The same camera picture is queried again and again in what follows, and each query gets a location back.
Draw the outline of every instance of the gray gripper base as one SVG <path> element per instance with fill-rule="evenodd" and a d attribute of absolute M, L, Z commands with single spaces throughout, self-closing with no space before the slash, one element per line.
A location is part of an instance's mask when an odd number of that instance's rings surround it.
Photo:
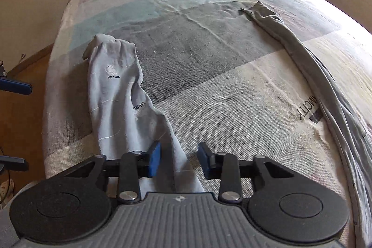
<path fill-rule="evenodd" d="M 210 193 L 148 193 L 135 205 L 121 205 L 96 233 L 65 245 L 21 239 L 16 248 L 290 248 L 260 234 L 239 207 L 222 205 Z M 342 248 L 337 241 L 317 248 Z"/>

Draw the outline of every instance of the wooden floor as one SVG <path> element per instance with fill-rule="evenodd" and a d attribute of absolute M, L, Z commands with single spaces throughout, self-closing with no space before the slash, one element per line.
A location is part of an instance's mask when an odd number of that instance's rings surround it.
<path fill-rule="evenodd" d="M 15 192 L 31 181 L 45 179 L 42 117 L 48 61 L 49 55 L 13 77 L 31 83 L 31 95 L 0 91 L 0 146 L 3 147 L 5 155 L 25 158 L 29 163 L 28 172 L 10 173 Z M 0 180 L 7 180 L 7 174 L 1 175 Z"/>

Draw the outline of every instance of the black circular cover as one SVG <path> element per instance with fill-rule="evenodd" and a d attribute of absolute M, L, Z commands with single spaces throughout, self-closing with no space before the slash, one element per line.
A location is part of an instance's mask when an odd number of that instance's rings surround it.
<path fill-rule="evenodd" d="M 19 236 L 60 244 L 100 228 L 111 214 L 111 203 L 94 184 L 79 178 L 57 178 L 22 192 L 12 202 L 9 214 Z"/>
<path fill-rule="evenodd" d="M 254 193 L 247 211 L 256 225 L 286 242 L 310 244 L 340 236 L 349 217 L 346 202 L 315 183 L 276 179 Z"/>

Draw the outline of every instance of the bed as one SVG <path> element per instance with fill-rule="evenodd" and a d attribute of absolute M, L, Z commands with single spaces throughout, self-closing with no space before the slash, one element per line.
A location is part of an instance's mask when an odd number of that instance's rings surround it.
<path fill-rule="evenodd" d="M 240 11 L 257 1 L 319 58 L 370 137 L 372 37 L 325 0 L 71 0 L 46 78 L 46 176 L 101 153 L 82 55 L 97 33 L 105 33 L 135 44 L 142 87 L 169 119 L 204 190 L 216 191 L 218 181 L 203 177 L 195 156 L 199 142 L 240 159 L 264 154 L 340 194 L 350 208 L 341 242 L 365 245 L 372 228 L 364 226 L 359 236 L 349 172 L 317 96 L 283 45 Z M 242 184 L 251 195 L 249 180 Z"/>

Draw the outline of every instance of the xifuwa logo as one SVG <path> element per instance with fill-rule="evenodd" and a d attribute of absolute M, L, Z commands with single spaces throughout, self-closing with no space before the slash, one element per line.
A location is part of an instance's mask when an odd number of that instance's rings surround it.
<path fill-rule="evenodd" d="M 109 74 L 109 76 L 107 76 L 107 78 L 120 78 L 118 73 L 116 72 L 114 66 L 112 65 L 108 65 L 106 68 L 105 68 L 105 71 L 107 74 Z"/>

